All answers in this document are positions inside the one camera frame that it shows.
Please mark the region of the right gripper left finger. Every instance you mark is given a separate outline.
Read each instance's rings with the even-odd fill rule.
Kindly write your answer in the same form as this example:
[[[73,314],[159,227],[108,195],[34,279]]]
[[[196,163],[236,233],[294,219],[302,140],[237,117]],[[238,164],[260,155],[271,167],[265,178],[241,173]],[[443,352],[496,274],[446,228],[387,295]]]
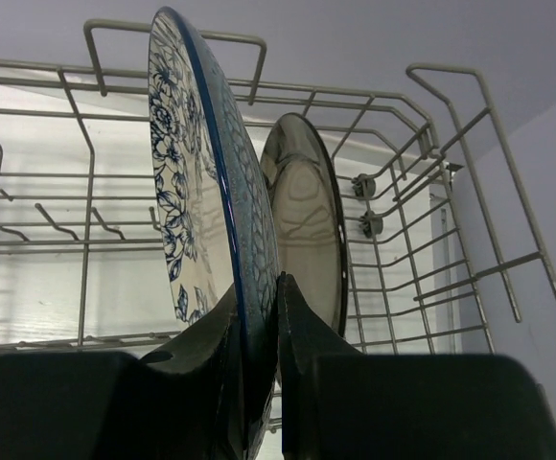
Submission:
[[[239,459],[240,324],[226,291],[142,357],[0,354],[0,459]]]

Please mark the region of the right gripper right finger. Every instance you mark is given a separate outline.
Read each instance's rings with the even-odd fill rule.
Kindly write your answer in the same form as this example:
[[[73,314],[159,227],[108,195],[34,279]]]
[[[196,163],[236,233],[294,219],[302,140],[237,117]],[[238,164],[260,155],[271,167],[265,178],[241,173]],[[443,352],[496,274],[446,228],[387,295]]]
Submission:
[[[277,290],[282,451],[288,459],[556,459],[529,373],[497,355],[366,355]]]

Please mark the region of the brown rimmed cream plate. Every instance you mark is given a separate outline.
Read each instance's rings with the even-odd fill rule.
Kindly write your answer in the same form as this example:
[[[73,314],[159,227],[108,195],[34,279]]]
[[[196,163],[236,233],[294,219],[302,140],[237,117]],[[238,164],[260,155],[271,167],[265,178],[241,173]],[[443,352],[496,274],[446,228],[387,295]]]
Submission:
[[[295,277],[315,314],[344,336],[349,287],[345,218],[327,148],[308,119],[287,113],[269,132],[260,165],[281,269]]]

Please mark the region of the blue floral plate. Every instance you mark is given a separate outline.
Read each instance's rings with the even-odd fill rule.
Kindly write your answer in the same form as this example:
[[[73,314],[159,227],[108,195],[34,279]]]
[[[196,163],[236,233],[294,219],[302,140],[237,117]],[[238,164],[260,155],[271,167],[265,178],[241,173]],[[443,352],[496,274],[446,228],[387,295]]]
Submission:
[[[177,323],[233,291],[240,321],[247,458],[258,454],[277,360],[279,264],[257,153],[226,76],[180,13],[160,9],[148,52],[151,156]]]

